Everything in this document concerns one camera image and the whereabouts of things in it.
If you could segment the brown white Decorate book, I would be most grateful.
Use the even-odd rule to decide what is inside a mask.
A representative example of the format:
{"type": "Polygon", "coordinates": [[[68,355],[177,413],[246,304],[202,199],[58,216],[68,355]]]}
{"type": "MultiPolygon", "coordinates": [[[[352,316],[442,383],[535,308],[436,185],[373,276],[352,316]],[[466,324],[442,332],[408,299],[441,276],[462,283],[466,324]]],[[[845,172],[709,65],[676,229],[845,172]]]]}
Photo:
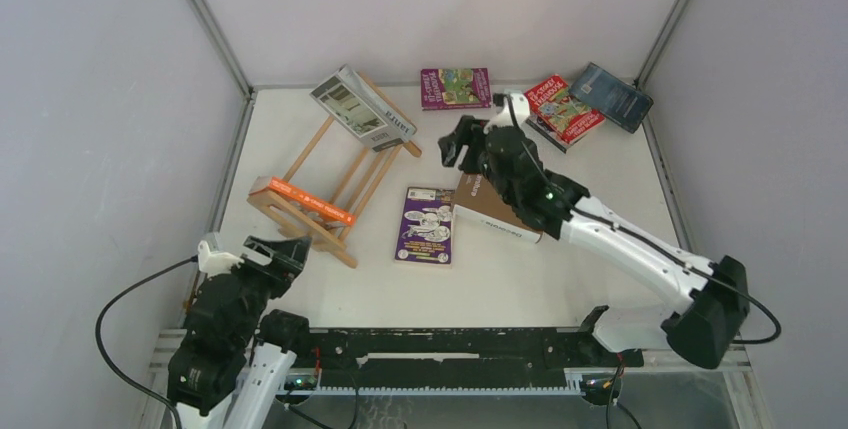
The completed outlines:
{"type": "Polygon", "coordinates": [[[536,244],[542,239],[543,233],[525,225],[481,174],[461,174],[454,194],[453,213],[455,217],[523,242],[536,244]]]}

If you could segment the purple Treehouse book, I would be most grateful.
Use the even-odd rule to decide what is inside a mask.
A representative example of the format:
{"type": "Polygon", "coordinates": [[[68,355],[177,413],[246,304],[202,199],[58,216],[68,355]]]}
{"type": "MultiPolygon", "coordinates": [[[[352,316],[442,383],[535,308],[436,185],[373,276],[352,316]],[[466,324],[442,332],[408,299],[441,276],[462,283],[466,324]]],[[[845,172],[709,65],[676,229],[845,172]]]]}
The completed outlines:
{"type": "Polygon", "coordinates": [[[488,69],[422,69],[420,100],[425,111],[489,108],[491,88],[488,69]]]}

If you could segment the purple white cartoon book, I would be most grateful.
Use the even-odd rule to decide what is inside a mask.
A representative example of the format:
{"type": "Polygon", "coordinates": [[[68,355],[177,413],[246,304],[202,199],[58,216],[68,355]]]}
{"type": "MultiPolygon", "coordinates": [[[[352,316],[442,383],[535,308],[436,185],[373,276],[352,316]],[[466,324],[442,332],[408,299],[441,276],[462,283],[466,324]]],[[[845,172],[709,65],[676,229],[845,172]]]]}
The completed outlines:
{"type": "Polygon", "coordinates": [[[398,263],[450,267],[455,191],[410,186],[393,253],[398,263]]]}

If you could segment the red Treehouse book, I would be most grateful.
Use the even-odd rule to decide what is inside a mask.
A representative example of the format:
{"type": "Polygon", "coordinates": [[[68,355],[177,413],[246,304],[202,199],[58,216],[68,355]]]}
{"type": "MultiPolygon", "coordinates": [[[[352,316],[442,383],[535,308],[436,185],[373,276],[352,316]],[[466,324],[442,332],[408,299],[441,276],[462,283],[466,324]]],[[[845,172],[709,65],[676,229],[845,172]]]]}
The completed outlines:
{"type": "Polygon", "coordinates": [[[569,84],[559,74],[552,74],[524,94],[531,115],[540,116],[568,147],[605,121],[600,112],[570,95],[569,84]]]}

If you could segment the grey ianra book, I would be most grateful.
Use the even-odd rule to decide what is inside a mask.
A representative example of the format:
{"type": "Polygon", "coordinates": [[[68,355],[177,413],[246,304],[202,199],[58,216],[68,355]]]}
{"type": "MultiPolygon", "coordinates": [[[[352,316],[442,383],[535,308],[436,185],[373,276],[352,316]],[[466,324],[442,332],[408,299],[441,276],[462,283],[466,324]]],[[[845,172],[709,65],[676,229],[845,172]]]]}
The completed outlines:
{"type": "Polygon", "coordinates": [[[349,65],[312,89],[310,97],[375,152],[410,142],[417,132],[409,118],[349,65]]]}

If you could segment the orange Treehouse book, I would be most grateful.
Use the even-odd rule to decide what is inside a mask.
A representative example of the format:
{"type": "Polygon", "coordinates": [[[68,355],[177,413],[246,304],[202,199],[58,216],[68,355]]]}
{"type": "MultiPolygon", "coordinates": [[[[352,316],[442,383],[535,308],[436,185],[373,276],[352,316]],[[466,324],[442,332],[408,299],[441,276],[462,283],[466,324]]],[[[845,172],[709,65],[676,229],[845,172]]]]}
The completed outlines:
{"type": "Polygon", "coordinates": [[[351,227],[356,217],[303,189],[300,189],[281,178],[270,177],[267,188],[278,194],[290,204],[297,207],[310,219],[328,227],[351,227]]]}

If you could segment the wooden book rack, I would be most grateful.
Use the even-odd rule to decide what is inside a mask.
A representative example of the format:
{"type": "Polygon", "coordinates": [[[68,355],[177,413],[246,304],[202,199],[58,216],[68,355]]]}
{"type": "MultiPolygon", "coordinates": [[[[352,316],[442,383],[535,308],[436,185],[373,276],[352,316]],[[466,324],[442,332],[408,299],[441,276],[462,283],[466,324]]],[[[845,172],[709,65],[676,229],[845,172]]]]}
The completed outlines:
{"type": "MultiPolygon", "coordinates": [[[[367,75],[355,71],[409,118],[367,75]]],[[[310,97],[311,90],[271,89],[260,93],[248,133],[248,152],[255,156],[257,165],[251,173],[254,180],[247,201],[270,219],[280,234],[309,236],[315,250],[354,268],[358,261],[347,239],[398,156],[403,152],[421,156],[415,141],[418,128],[410,142],[375,152],[317,104],[310,97]],[[328,227],[310,219],[267,188],[270,177],[281,178],[353,214],[355,224],[328,227]]]]}

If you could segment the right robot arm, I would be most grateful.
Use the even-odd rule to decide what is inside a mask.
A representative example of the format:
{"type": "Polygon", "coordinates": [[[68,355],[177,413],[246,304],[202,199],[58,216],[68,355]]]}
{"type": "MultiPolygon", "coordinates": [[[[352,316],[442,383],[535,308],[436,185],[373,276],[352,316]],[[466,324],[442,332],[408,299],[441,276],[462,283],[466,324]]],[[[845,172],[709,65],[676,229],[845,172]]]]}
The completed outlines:
{"type": "Polygon", "coordinates": [[[545,168],[516,125],[463,116],[438,147],[443,166],[482,176],[525,225],[607,258],[663,302],[659,310],[599,310],[577,340],[587,363],[659,347],[715,369],[731,346],[769,344],[782,335],[779,318],[751,295],[740,261],[713,261],[631,224],[585,186],[545,168]]]}

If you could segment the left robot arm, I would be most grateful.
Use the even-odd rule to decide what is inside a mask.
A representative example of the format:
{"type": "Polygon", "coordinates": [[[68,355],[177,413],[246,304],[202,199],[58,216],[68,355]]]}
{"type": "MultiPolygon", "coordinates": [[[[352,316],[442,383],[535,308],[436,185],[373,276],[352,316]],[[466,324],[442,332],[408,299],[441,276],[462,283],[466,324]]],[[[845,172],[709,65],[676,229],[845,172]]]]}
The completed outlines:
{"type": "Polygon", "coordinates": [[[160,395],[123,372],[107,353],[102,326],[119,301],[114,296],[95,321],[97,350],[124,383],[161,403],[175,428],[260,428],[293,366],[305,363],[313,343],[307,318],[269,310],[303,272],[309,236],[283,240],[248,237],[246,253],[234,255],[207,234],[189,262],[204,282],[185,317],[185,335],[167,365],[160,395]],[[267,257],[261,264],[249,254],[267,257]]]}

